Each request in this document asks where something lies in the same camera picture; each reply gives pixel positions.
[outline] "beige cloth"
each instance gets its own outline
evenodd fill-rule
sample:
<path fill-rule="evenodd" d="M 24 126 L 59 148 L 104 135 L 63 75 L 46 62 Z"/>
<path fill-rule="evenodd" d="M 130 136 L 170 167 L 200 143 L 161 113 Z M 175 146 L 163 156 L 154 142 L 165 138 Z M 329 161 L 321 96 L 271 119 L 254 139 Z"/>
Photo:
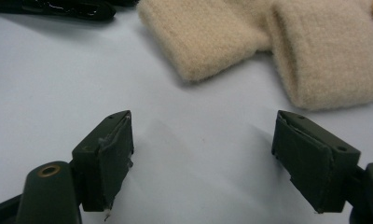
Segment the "beige cloth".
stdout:
<path fill-rule="evenodd" d="M 272 48 L 291 101 L 373 102 L 371 0 L 141 0 L 137 9 L 184 80 Z"/>

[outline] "screw hole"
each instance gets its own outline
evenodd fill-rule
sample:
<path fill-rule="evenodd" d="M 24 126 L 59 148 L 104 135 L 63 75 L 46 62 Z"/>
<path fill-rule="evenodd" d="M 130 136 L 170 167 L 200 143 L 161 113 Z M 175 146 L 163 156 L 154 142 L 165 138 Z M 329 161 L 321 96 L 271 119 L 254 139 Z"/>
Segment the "screw hole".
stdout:
<path fill-rule="evenodd" d="M 338 150 L 340 150 L 340 151 L 347 151 L 347 148 L 346 147 L 338 147 Z"/>
<path fill-rule="evenodd" d="M 60 170 L 61 170 L 61 167 L 59 165 L 49 165 L 49 166 L 42 168 L 38 172 L 38 176 L 48 177 L 48 176 L 56 175 Z"/>

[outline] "white surface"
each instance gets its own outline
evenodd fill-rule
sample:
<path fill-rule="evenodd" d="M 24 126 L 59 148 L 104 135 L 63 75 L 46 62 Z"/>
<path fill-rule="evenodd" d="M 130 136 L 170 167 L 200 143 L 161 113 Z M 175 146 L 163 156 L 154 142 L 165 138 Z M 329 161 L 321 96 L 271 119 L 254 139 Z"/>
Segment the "white surface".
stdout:
<path fill-rule="evenodd" d="M 277 110 L 307 116 L 373 162 L 373 104 L 290 105 L 269 54 L 186 84 L 134 10 L 112 22 L 0 14 L 0 202 L 105 116 L 132 112 L 134 166 L 106 223 L 348 223 L 317 215 L 271 156 Z M 82 212 L 85 224 L 105 213 Z"/>

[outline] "white table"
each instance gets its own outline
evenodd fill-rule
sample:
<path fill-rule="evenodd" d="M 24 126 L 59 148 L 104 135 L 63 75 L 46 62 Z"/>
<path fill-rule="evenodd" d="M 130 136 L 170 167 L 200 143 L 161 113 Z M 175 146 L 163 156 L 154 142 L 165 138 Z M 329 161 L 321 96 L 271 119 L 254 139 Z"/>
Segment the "white table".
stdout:
<path fill-rule="evenodd" d="M 348 223 L 318 215 L 270 154 L 279 109 L 312 119 L 373 162 L 373 104 L 293 107 L 268 53 L 187 84 L 133 9 L 109 23 L 0 14 L 0 202 L 107 115 L 131 110 L 134 166 L 106 223 Z M 105 213 L 82 212 L 85 224 Z"/>

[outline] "tabletop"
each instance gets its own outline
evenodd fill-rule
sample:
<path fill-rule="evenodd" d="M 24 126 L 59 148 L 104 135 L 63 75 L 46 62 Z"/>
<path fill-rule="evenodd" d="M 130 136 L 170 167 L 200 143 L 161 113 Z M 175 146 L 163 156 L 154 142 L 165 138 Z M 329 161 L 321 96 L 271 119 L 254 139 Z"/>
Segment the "tabletop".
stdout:
<path fill-rule="evenodd" d="M 301 114 L 373 162 L 373 104 L 289 102 L 268 52 L 199 83 L 163 56 L 135 9 L 110 22 L 0 14 L 0 203 L 27 174 L 70 161 L 106 116 L 130 110 L 134 166 L 106 223 L 348 223 L 319 215 L 270 153 L 278 110 Z M 81 211 L 83 223 L 105 213 Z"/>

